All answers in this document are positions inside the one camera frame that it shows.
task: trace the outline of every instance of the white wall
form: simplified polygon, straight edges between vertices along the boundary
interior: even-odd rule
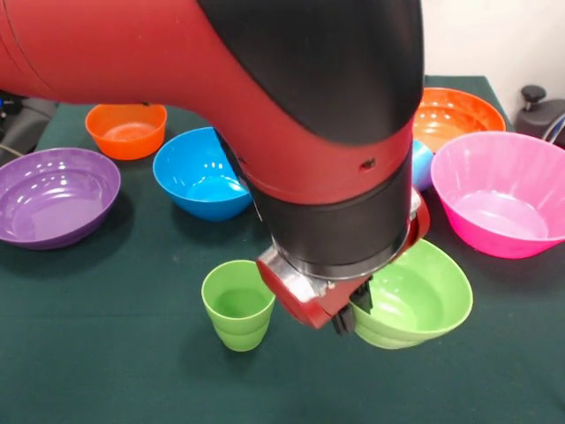
[[[514,118],[520,88],[565,98],[565,0],[422,0],[426,73],[485,75]]]

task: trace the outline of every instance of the black knob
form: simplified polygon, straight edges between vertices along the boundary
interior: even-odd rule
[[[525,86],[522,88],[522,97],[528,103],[537,103],[546,97],[547,93],[540,86]]]

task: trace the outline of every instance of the dark green tablecloth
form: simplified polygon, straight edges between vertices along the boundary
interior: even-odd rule
[[[483,78],[427,83],[498,105]],[[40,148],[94,148],[87,110],[63,105]],[[170,110],[170,134],[205,124]],[[56,252],[0,246],[1,423],[565,422],[565,246],[526,261],[475,253],[427,193],[427,238],[475,292],[459,330],[389,352],[277,306],[260,349],[235,354],[210,327],[200,283],[222,261],[255,258],[267,234],[252,210],[217,224],[180,212],[151,159],[119,166],[121,195],[93,236]]]

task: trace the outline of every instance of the green cup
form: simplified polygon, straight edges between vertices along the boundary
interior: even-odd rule
[[[447,254],[421,239],[373,274],[373,309],[353,306],[355,332],[370,345],[402,349],[443,336],[471,313],[469,280]]]
[[[253,261],[225,262],[210,271],[202,284],[202,301],[216,334],[235,352],[259,346],[275,307],[275,295]]]

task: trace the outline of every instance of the pink bowl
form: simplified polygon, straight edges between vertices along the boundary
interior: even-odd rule
[[[565,241],[565,150],[513,132],[474,132],[439,150],[432,181],[456,234],[522,259]]]

